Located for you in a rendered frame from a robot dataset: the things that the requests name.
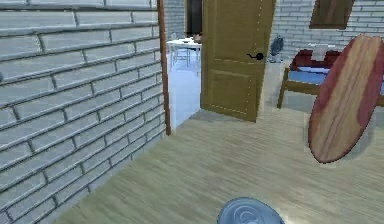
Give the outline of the brown wooden room door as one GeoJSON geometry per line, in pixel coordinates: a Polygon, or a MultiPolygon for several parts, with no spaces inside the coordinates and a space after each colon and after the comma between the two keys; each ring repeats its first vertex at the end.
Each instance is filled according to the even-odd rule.
{"type": "Polygon", "coordinates": [[[276,1],[203,0],[203,109],[257,119],[276,1]]]}

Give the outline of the white table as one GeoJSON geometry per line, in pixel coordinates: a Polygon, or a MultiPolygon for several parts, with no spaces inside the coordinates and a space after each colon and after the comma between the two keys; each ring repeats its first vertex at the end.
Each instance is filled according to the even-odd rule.
{"type": "Polygon", "coordinates": [[[193,38],[183,38],[169,40],[166,42],[167,47],[170,49],[170,67],[173,67],[177,61],[177,54],[180,49],[186,49],[186,62],[190,64],[191,54],[190,49],[193,49],[196,52],[196,74],[199,75],[201,71],[201,49],[202,44],[194,41],[193,38]]]}

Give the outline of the grey round dish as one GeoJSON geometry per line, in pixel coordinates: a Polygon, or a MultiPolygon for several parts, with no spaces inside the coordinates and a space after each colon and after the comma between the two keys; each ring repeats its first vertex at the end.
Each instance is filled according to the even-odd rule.
{"type": "Polygon", "coordinates": [[[220,210],[217,224],[285,224],[278,212],[250,197],[228,201],[220,210]]]}

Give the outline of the wooden bed blue mattress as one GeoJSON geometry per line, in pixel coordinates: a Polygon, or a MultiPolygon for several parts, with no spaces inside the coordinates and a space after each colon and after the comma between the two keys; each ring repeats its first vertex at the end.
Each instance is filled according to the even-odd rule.
{"type": "MultiPolygon", "coordinates": [[[[286,91],[317,95],[319,86],[324,82],[329,69],[337,60],[340,51],[328,50],[322,61],[312,59],[312,50],[300,50],[292,63],[284,69],[284,75],[279,90],[277,107],[281,108],[286,91]]],[[[384,107],[384,52],[377,54],[378,68],[383,76],[380,83],[380,94],[377,105],[384,107]]]]}

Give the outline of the red wooden oval board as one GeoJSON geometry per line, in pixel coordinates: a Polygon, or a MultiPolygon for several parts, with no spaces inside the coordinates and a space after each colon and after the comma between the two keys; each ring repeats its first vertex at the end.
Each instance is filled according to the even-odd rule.
{"type": "Polygon", "coordinates": [[[337,161],[361,138],[384,77],[384,41],[360,34],[343,49],[320,85],[308,126],[308,146],[320,163],[337,161]]]}

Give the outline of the brown door frame post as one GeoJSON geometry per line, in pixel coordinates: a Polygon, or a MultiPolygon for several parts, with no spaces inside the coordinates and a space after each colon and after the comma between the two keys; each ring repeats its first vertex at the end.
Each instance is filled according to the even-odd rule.
{"type": "Polygon", "coordinates": [[[165,38],[165,20],[163,0],[157,1],[158,25],[160,38],[161,66],[162,66],[162,81],[163,81],[163,96],[164,96],[164,111],[165,111],[165,132],[166,135],[171,135],[170,123],[170,106],[169,106],[169,89],[168,89],[168,74],[167,74],[167,49],[165,38]]]}

